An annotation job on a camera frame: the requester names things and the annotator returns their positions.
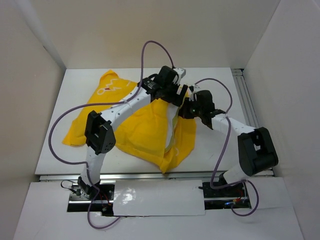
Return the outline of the white pillow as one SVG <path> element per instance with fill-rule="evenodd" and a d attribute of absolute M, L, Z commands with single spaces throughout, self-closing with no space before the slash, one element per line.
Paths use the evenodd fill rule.
<path fill-rule="evenodd" d="M 169 104 L 166 109 L 166 120 L 167 120 L 167 132 L 165 139 L 165 149 L 166 154 L 175 142 L 175 129 L 178 122 L 179 107 L 173 104 Z"/>

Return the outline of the yellow pillowcase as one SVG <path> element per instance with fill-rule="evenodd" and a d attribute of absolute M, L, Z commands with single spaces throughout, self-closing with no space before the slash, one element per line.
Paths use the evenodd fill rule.
<path fill-rule="evenodd" d="M 136 86 L 137 83 L 120 78 L 113 70 L 104 73 L 87 102 L 89 106 L 83 108 L 72 121 L 62 143 L 71 147 L 83 146 L 86 143 L 88 114 L 108 109 L 108 102 L 119 102 Z M 156 99 L 135 112 L 114 132 L 115 145 L 120 151 L 157 165 L 162 173 L 176 168 L 193 151 L 196 142 L 195 120 L 178 116 L 174 144 L 165 153 L 168 105 L 167 102 Z"/>

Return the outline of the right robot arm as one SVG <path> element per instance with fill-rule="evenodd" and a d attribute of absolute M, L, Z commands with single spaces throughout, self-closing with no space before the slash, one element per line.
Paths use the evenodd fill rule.
<path fill-rule="evenodd" d="M 219 190 L 223 196 L 230 196 L 237 184 L 278 165 L 279 158 L 267 128 L 254 128 L 228 117 L 226 111 L 215 107 L 209 90 L 196 90 L 195 87 L 191 87 L 190 90 L 191 94 L 185 99 L 179 116 L 184 119 L 200 118 L 202 124 L 209 129 L 226 136 L 211 176 L 212 189 Z M 237 163 L 220 174 L 218 184 L 214 185 L 213 180 L 232 135 L 236 137 L 237 142 Z"/>

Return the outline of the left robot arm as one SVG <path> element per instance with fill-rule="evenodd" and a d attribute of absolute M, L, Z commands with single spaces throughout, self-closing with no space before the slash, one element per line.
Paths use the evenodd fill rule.
<path fill-rule="evenodd" d="M 172 82 L 160 85 L 145 78 L 119 102 L 111 103 L 109 108 L 102 112 L 93 110 L 88 114 L 84 131 L 88 150 L 85 168 L 77 180 L 80 192 L 86 199 L 92 200 L 99 193 L 100 173 L 105 155 L 116 145 L 114 132 L 134 113 L 155 100 L 168 103 L 164 149 L 168 151 L 173 146 L 178 111 L 184 103 L 187 89 L 186 85 L 179 86 Z"/>

